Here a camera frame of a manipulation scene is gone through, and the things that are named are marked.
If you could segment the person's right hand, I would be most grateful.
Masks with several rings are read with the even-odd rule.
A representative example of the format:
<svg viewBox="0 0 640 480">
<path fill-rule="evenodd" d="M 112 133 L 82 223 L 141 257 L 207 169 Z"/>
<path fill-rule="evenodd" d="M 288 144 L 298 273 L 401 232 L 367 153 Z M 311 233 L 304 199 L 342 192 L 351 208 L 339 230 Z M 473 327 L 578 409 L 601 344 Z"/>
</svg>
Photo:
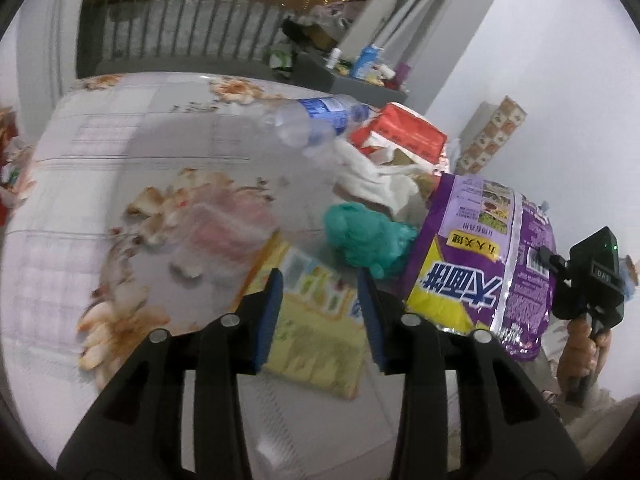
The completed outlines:
<svg viewBox="0 0 640 480">
<path fill-rule="evenodd" d="M 588 377 L 595 382 L 605 366 L 612 344 L 612 332 L 602 330 L 591 338 L 591 326 L 584 318 L 567 325 L 567 341 L 556 369 L 562 393 L 568 393 L 577 379 Z"/>
</svg>

